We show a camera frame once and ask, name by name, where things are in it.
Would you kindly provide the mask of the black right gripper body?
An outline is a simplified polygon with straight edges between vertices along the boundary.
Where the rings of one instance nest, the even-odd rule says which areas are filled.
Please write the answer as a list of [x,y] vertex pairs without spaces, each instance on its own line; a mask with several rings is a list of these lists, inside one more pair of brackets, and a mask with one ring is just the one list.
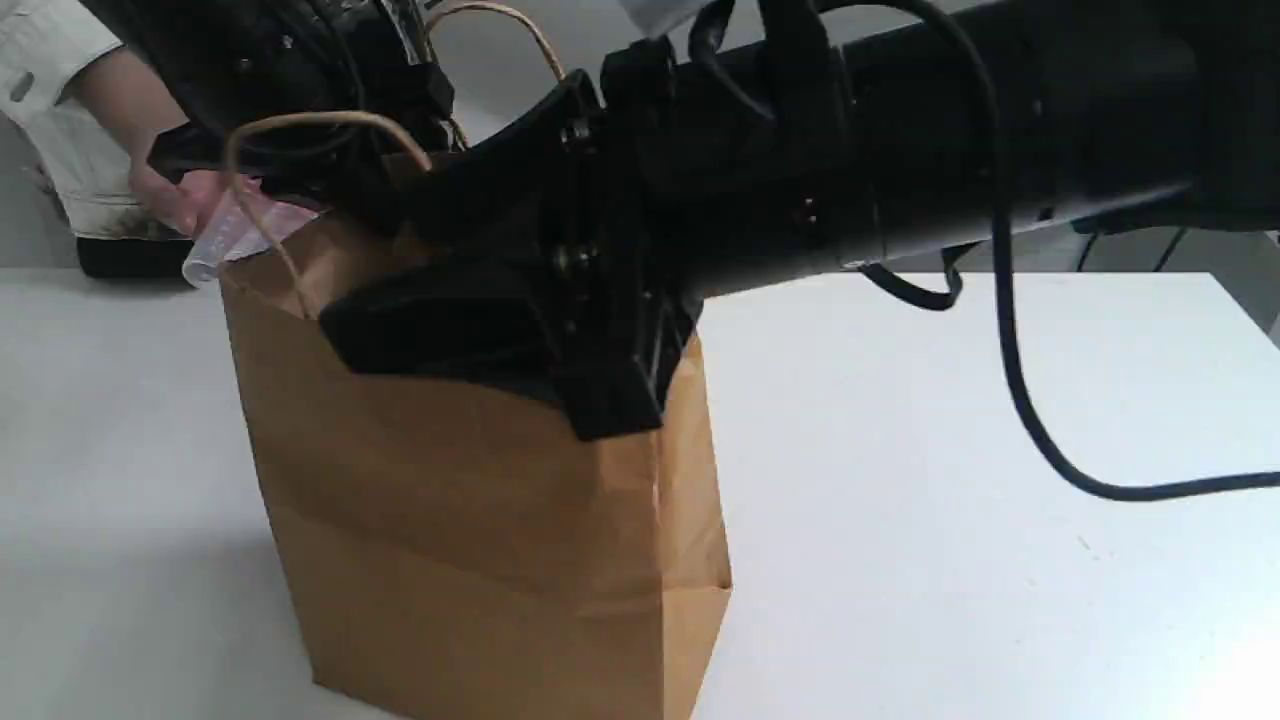
[[841,268],[827,183],[854,123],[835,49],[681,64],[632,45],[600,81],[571,73],[410,182],[436,255],[321,310],[348,369],[538,398],[584,441],[635,434],[662,425],[705,300]]

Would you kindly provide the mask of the person's right forearm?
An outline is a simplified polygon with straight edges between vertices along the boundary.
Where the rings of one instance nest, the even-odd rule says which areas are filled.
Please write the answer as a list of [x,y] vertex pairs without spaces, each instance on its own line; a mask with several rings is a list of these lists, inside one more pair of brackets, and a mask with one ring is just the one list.
[[91,61],[67,92],[132,161],[145,163],[157,137],[188,122],[154,68],[128,47]]

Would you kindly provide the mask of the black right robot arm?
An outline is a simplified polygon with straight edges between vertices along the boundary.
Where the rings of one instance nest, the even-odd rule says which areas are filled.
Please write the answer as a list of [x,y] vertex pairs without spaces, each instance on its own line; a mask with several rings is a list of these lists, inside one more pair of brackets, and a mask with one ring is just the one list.
[[1080,223],[1277,228],[1275,1],[995,1],[835,46],[832,1],[677,63],[570,73],[404,192],[442,252],[328,304],[366,375],[659,428],[707,299]]

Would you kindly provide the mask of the person's right hand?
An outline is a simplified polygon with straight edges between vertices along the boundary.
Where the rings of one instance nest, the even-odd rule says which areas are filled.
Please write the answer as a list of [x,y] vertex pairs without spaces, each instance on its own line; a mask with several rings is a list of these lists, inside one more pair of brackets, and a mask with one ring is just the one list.
[[132,161],[128,179],[134,199],[152,219],[187,237],[205,228],[227,191],[219,172],[191,170],[170,182],[143,160]]

